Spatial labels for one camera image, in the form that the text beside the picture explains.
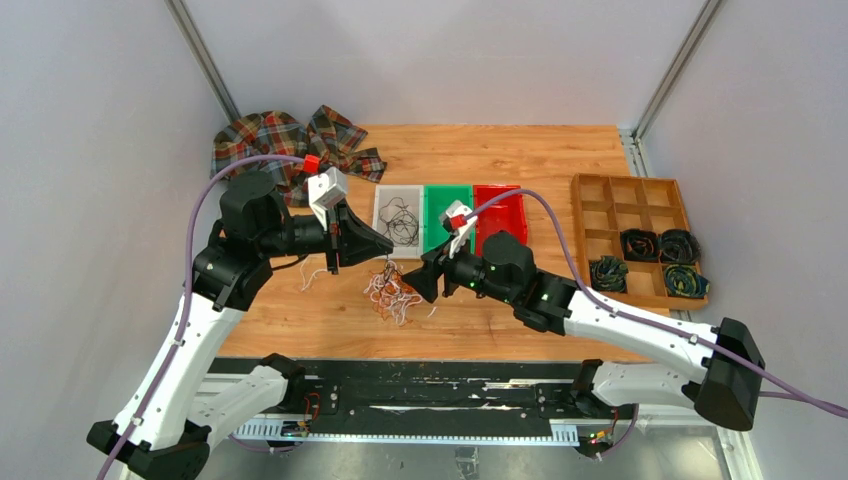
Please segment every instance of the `green tray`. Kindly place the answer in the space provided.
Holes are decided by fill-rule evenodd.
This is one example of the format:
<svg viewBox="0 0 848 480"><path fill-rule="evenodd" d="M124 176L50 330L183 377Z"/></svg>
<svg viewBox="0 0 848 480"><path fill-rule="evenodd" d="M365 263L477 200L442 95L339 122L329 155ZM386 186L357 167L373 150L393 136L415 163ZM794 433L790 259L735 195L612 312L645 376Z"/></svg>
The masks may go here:
<svg viewBox="0 0 848 480"><path fill-rule="evenodd" d="M439 215L455 200L474 208L471 185L424 185L424 253L438 247L450 236L442 227ZM476 232L471 232L471 252L474 252Z"/></svg>

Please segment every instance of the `wooden tabletop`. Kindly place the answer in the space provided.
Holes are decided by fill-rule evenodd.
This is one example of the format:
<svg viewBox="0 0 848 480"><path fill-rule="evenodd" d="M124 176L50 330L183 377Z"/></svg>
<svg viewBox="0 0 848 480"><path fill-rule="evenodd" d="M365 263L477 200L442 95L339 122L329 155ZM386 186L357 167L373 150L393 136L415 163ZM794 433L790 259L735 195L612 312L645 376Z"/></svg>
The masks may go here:
<svg viewBox="0 0 848 480"><path fill-rule="evenodd" d="M570 185L578 172L628 175L615 127L373 125L362 147L378 147L389 164L382 184L520 184L539 192L553 207L569 239L574 229ZM348 203L371 223L373 183L348 177ZM540 268L573 278L550 219L532 198L525 198L528 245ZM275 260L275 264L291 259ZM221 347L222 356L363 358L430 360L581 361L644 358L593 340L537 333L491 299L478 300L460 289L432 306L409 311L402 327L384 321L363 294L384 260L319 274L300 292L297 268L277 272L262 288L250 311ZM418 261L399 262L404 271ZM321 256L304 267L307 277L323 268Z"/></svg>

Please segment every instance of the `wooden compartment tray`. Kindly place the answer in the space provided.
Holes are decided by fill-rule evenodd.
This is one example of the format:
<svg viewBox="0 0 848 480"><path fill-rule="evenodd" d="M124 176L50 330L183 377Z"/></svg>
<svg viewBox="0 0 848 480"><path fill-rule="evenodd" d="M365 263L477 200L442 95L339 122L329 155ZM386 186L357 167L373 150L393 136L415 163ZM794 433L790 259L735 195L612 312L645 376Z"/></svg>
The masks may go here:
<svg viewBox="0 0 848 480"><path fill-rule="evenodd" d="M630 228L660 235L672 228L689 231L689 220L677 182L662 178L613 177L578 173L571 183L578 267L587 285L589 261L612 255L624 260L620 234ZM615 300L650 308L697 310L704 298L668 294L663 280L665 263L625 261L627 293L603 292ZM701 266L695 263L701 274Z"/></svg>

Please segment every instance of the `gray wall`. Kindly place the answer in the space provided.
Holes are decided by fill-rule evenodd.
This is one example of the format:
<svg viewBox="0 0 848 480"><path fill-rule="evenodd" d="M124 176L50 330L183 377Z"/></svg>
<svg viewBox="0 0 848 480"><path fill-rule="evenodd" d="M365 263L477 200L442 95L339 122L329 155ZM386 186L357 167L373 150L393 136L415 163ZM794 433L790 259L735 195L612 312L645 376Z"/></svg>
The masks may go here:
<svg viewBox="0 0 848 480"><path fill-rule="evenodd" d="M703 0L186 3L242 114L627 126Z"/></svg>
<svg viewBox="0 0 848 480"><path fill-rule="evenodd" d="M645 142L704 246L698 318L746 322L771 372L842 405L846 18L844 1L726 2ZM844 420L762 400L752 438L769 480L845 477Z"/></svg>
<svg viewBox="0 0 848 480"><path fill-rule="evenodd" d="M3 478L97 473L105 456L85 436L165 338L189 209L225 124L163 2L4 4Z"/></svg>

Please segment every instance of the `red plaid fabric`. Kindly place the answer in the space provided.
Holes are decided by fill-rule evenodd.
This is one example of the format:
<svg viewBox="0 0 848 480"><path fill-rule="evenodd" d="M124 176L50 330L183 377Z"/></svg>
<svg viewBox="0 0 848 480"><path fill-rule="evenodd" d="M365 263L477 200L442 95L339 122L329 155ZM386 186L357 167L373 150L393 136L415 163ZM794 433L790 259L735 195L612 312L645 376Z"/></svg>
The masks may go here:
<svg viewBox="0 0 848 480"><path fill-rule="evenodd" d="M387 164L377 149L355 151L367 134L326 105L312 115L308 127L285 112L253 113L236 120L215 136L212 175L237 160L254 155L273 153L303 158L311 154L320 158L322 165L332 165L348 175L378 183ZM289 206L308 205L308 175L301 171L300 165L259 162L238 168L230 176L256 169L271 173Z"/></svg>

